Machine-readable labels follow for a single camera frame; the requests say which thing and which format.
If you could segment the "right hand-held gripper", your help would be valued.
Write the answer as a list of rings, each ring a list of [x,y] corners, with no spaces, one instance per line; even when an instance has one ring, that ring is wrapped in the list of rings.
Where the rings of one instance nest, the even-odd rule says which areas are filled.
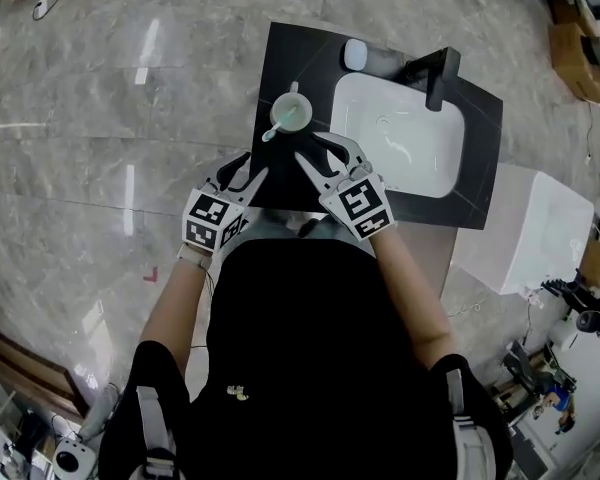
[[[331,132],[313,132],[312,138],[329,151],[347,172],[321,174],[301,152],[294,157],[320,193],[320,204],[358,240],[365,241],[395,224],[385,187],[359,144]]]

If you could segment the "white sink basin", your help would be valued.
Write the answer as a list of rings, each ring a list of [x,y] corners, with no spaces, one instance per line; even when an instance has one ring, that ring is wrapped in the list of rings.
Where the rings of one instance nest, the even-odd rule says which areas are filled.
[[[410,87],[349,73],[335,86],[330,131],[359,144],[387,189],[440,199],[459,175],[465,122],[454,104],[432,112],[425,99]]]

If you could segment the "white wristband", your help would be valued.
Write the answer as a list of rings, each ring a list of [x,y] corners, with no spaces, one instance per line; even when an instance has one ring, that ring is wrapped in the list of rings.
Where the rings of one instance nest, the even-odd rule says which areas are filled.
[[[187,261],[204,271],[207,271],[212,263],[212,257],[208,255],[206,250],[198,250],[187,243],[181,245],[177,257],[179,260]]]

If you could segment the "person's black shirt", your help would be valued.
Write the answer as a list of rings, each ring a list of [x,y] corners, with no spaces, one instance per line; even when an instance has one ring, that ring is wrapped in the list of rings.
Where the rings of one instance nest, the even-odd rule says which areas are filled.
[[[141,342],[100,448],[101,480],[144,463],[136,390],[158,395],[185,480],[456,480],[446,375],[492,440],[496,480],[507,425],[467,360],[415,357],[376,260],[335,240],[253,240],[223,261],[207,332],[209,373],[191,397],[174,355]]]

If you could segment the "white round-lens device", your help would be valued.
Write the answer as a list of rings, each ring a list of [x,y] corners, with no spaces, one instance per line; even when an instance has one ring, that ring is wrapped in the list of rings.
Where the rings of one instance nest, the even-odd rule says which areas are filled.
[[[95,452],[69,438],[59,441],[52,462],[56,480],[88,480],[95,464]]]

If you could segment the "black vanity top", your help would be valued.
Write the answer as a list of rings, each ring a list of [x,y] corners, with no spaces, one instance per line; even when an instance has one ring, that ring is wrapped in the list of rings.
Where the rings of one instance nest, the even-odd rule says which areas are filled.
[[[311,137],[329,128],[337,82],[345,76],[346,36],[319,29],[274,22],[269,28],[255,114],[250,173],[269,170],[252,203],[277,210],[319,212],[318,191],[294,158],[300,151],[329,173],[327,152]],[[279,134],[263,142],[270,128],[270,110],[277,97],[298,83],[313,108],[302,131]],[[450,193],[435,199],[388,191],[398,221],[481,230],[490,208],[502,132],[503,103],[475,84],[457,78],[444,92],[465,122],[459,178]]]

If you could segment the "black faucet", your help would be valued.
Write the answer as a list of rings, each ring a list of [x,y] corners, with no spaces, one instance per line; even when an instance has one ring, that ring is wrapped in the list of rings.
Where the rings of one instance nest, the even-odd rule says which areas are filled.
[[[406,63],[405,77],[409,81],[426,80],[425,107],[429,111],[442,109],[445,88],[457,79],[460,62],[460,53],[448,46]]]

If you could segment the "person's left forearm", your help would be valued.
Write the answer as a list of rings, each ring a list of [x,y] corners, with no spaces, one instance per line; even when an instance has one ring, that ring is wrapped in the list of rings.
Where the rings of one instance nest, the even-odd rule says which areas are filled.
[[[179,259],[140,335],[140,342],[163,345],[171,353],[182,376],[190,357],[206,277],[207,272],[200,266]]]

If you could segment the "person's grey jeans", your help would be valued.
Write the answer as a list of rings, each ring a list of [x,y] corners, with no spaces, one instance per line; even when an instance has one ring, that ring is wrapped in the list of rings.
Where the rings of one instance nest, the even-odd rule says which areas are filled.
[[[302,223],[297,230],[288,226],[293,216],[294,214],[289,211],[259,209],[238,237],[229,243],[225,255],[239,245],[254,240],[309,239],[340,241],[357,247],[372,257],[375,256],[368,241],[357,241],[349,230],[330,214],[325,214],[321,218],[311,214],[309,219]]]

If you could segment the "white bathtub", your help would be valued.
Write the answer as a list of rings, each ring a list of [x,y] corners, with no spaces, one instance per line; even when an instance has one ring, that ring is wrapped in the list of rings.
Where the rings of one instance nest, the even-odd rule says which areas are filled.
[[[592,202],[551,176],[500,163],[485,226],[458,230],[451,262],[499,295],[570,281],[593,217]]]

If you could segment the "large cardboard box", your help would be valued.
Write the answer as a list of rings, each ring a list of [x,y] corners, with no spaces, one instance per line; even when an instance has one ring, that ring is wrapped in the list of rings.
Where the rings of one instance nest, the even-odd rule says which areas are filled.
[[[600,106],[600,29],[584,0],[550,0],[551,63],[575,97]]]

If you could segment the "teal toothbrush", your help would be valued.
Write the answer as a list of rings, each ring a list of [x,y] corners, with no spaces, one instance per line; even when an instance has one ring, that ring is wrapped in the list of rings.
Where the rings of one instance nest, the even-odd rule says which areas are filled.
[[[274,117],[271,128],[263,133],[262,141],[269,142],[270,140],[272,140],[275,137],[277,131],[284,127],[286,122],[293,116],[293,114],[296,112],[296,110],[297,110],[297,107],[293,106],[283,115],[281,115],[279,117]]]

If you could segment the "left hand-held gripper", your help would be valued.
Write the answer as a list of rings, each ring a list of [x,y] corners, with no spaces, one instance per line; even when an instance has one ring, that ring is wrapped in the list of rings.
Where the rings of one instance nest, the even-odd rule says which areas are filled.
[[[214,253],[224,249],[240,233],[245,211],[269,173],[265,167],[242,187],[229,187],[250,157],[248,151],[238,152],[208,165],[208,182],[191,190],[184,208],[182,239],[185,243]]]

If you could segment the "white cup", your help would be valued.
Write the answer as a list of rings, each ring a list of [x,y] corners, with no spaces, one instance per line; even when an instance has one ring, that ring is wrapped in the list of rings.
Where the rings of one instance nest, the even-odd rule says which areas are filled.
[[[297,81],[292,82],[289,90],[274,101],[269,116],[272,126],[279,124],[278,133],[296,133],[309,125],[313,117],[312,105],[299,92]]]

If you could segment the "person's right forearm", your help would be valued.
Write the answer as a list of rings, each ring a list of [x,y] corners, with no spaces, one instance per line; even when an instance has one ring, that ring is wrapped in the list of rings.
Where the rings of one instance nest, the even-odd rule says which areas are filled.
[[[431,369],[454,352],[449,319],[395,226],[374,234],[370,243],[389,297],[411,339],[418,361]]]

